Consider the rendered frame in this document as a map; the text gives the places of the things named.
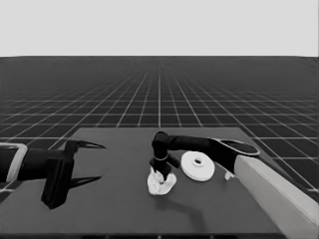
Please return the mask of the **large thick white disc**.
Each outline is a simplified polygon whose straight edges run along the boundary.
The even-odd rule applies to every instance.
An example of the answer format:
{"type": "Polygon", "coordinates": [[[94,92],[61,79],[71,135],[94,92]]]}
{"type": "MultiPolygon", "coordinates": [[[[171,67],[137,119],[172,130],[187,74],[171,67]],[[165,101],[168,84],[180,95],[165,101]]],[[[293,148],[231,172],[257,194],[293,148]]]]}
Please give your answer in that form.
{"type": "Polygon", "coordinates": [[[187,151],[181,156],[180,166],[182,171],[196,181],[208,181],[215,172],[213,161],[199,151],[187,151]]]}

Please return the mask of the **white round carrier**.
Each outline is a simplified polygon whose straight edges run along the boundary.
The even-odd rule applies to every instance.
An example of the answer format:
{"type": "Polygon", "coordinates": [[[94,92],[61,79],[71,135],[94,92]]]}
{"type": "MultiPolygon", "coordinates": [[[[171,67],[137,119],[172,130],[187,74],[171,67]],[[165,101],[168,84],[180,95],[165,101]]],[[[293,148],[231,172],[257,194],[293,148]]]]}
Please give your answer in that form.
{"type": "MultiPolygon", "coordinates": [[[[154,176],[150,175],[148,176],[147,183],[157,183],[154,176]]],[[[172,190],[172,187],[167,187],[165,185],[160,186],[159,195],[166,195],[172,190]]]]}

